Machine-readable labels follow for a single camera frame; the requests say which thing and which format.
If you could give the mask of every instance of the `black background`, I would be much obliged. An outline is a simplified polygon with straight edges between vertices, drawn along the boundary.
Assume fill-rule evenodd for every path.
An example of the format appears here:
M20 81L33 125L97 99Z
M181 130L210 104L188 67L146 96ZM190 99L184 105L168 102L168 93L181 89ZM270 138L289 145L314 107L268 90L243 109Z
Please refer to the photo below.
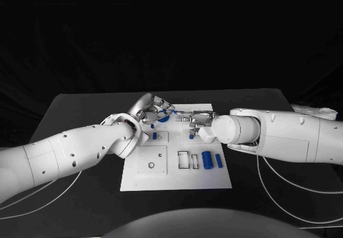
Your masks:
M343 111L338 5L0 3L1 147L27 143L61 93L278 88Z

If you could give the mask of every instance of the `white foam board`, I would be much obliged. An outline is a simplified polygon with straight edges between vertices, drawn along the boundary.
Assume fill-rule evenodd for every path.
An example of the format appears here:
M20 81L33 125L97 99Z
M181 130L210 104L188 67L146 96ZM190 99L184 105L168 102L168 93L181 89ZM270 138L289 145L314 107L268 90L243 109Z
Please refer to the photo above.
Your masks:
M175 104L174 107L178 111L213 110L210 104ZM204 144L198 136L190 140L188 122L174 121L174 118L175 115L172 114L167 122L155 122L154 128L141 123L142 131L146 134L168 132L168 139L162 138L162 141L155 140L155 142L149 139L148 144L144 144L141 148L136 147L132 154L125 158L121 191L231 188L220 142L214 140L211 144ZM148 168L148 161L161 158L157 156L161 154L162 147L167 151L167 154L162 153L167 170L159 170L159 167L154 167L154 170L154 168ZM178 151L187 151L188 170L178 169ZM213 163L210 170L203 168L203 151L210 151ZM221 168L217 167L214 154L220 155ZM197 156L197 170L193 169L191 155Z

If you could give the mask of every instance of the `white cable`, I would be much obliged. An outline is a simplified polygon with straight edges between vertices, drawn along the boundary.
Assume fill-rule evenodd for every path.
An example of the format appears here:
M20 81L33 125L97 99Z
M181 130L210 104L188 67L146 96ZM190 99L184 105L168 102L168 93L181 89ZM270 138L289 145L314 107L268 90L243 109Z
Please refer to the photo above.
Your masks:
M262 187L263 187L263 189L265 189L265 191L266 191L266 194L268 194L270 200L273 201L273 203L276 204L276 206L279 207L279 209L280 209L289 216L292 216L293 218L296 218L299 221L306 222L306 223L312 223L312 224L327 224L327 223L332 223L332 222L337 222L337 221L341 221L341 220L343 220L343 217L341 217L341 218L338 218L338 219L335 219L335 220L325 221L325 222L311 222L311 221L306 221L306 220L301 219L301 218L296 217L295 215L292 215L292 214L278 205L278 203L275 202L273 198L270 197L270 195L269 195L269 193L268 193L266 187L265 187L263 182L262 182L260 172L259 172L257 155L256 155L256 170L257 170L257 176L259 176L259 180L260 180L260 183L262 183Z
M72 184L70 184L69 187L66 188L66 190L60 193L60 195L59 195L47 204L44 204L40 208L37 208L35 210L33 210L33 211L30 211L30 212L27 212L27 213L24 213L24 214L14 215L14 216L10 216L10 217L1 217L0 220L8 219L8 218L12 218L12 217L20 217L20 216L23 216L23 215L27 215L27 214L35 212L37 210L40 210L41 208L44 208L48 204L51 204L51 203L56 201L56 199L64 194L64 192L67 191L67 189L70 188L70 186L73 185L73 183L74 183L77 177L80 176L80 172L79 172L79 174L77 174L77 176L76 176L76 178L74 178Z
M341 193L343 193L343 191L334 191L334 192L317 191L317 190L308 189L308 188L305 188L305 187L302 187L302 186L293 184L289 180L286 180L286 179L278 174L278 172L275 171L275 169L273 169L272 166L269 165L269 163L268 163L268 161L266 161L266 159L265 159L263 156L262 156L262 158L263 158L263 161L266 162L266 164L268 164L270 170L273 171L273 173L275 173L291 185L293 185L295 187L298 187L298 188L301 188L301 189L304 189L304 190L306 190L306 191L317 192L317 193L322 193L322 194L341 194Z
M33 193L30 193L27 196L24 196L21 199L5 205L4 207L0 207L0 210L10 207L15 203L18 203L21 200L24 200L27 197L30 197L34 193L37 193L40 190L43 190L56 180L51 180L43 187L40 187Z

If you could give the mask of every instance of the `black table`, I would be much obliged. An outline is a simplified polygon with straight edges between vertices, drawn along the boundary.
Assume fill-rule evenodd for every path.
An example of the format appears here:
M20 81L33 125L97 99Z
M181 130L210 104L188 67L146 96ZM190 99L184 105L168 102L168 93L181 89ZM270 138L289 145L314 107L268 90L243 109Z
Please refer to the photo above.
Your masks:
M292 111L278 89L151 92L172 104L211 103L220 115L233 108ZM30 142L76 127L100 123L113 113L125 113L144 93L60 94L48 107ZM148 215L184 208L229 208L272 217L296 227L341 226L301 222L276 207L257 178L256 157L223 145L231 189L119 192L123 160L106 155L86 169L63 196L37 212L0 220L0 237L97 236ZM343 190L341 181L328 164L298 164L268 160L292 182L317 190ZM278 204L311 221L343 216L343 194L325 195L291 186L259 158L260 176ZM46 204L66 189L76 175L59 179L43 191L1 210L1 216L24 213ZM14 201L34 189L18 194Z

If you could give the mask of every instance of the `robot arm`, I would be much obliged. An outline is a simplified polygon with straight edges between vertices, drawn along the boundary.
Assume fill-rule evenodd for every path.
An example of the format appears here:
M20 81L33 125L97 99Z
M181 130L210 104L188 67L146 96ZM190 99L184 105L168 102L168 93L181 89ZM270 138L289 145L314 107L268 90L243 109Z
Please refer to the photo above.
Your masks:
M158 113L154 105L164 111ZM151 124L170 115L172 109L172 105L146 93L126 114L112 114L100 124L0 150L0 203L31 187L96 165L105 154L125 158L148 139L139 120Z
M200 136L204 143L217 138L231 150L272 159L343 164L343 122L295 112L250 109L233 109L224 116L200 113L206 116L190 134ZM190 121L193 127L197 114L175 112L177 120Z

